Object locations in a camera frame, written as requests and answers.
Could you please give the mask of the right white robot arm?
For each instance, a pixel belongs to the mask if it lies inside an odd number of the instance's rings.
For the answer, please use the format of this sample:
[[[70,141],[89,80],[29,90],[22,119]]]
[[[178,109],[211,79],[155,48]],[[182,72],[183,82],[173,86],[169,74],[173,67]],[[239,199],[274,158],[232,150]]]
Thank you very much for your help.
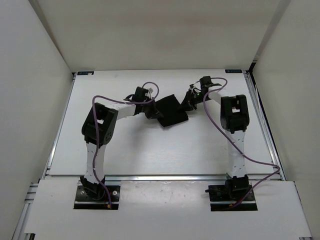
[[[205,105],[210,100],[220,105],[220,124],[213,120]],[[200,90],[191,84],[178,111],[196,110],[199,103],[204,104],[207,117],[227,139],[228,171],[222,193],[230,200],[238,200],[250,189],[244,157],[245,133],[250,123],[247,98],[244,94],[231,96],[222,88]]]

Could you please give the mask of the black skirt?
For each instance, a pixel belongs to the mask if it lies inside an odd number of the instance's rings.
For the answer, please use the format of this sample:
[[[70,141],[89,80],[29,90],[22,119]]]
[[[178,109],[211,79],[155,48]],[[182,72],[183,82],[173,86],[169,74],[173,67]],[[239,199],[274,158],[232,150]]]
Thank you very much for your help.
[[[158,119],[158,122],[163,128],[189,120],[185,111],[178,111],[180,103],[174,94],[156,101],[155,105],[158,111],[163,115],[163,117]]]

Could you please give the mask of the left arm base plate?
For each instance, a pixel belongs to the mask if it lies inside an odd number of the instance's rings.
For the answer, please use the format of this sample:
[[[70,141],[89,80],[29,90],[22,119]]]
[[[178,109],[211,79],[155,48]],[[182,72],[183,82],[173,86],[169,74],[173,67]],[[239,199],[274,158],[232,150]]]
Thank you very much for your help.
[[[118,210],[121,186],[107,185],[106,187],[109,190],[111,204],[109,203],[108,194],[104,193],[104,188],[102,189],[102,193],[94,196],[92,193],[89,193],[85,187],[78,185],[73,208],[75,210]]]

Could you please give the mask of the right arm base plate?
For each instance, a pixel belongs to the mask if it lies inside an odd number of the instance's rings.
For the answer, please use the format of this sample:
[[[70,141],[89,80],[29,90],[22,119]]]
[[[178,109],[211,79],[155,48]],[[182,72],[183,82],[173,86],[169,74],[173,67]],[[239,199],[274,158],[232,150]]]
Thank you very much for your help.
[[[223,185],[209,185],[205,190],[209,195],[212,212],[257,211],[258,207],[249,178],[228,178]]]

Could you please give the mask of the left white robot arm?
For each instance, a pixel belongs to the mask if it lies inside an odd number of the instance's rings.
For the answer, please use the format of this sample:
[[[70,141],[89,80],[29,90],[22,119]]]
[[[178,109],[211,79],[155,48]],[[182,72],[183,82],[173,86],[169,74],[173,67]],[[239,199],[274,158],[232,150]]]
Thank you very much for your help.
[[[80,182],[86,194],[95,201],[107,196],[110,191],[105,185],[104,160],[106,146],[111,141],[118,120],[144,113],[147,119],[162,119],[164,115],[154,101],[116,102],[107,106],[94,102],[84,121],[81,133],[87,150],[86,172]]]

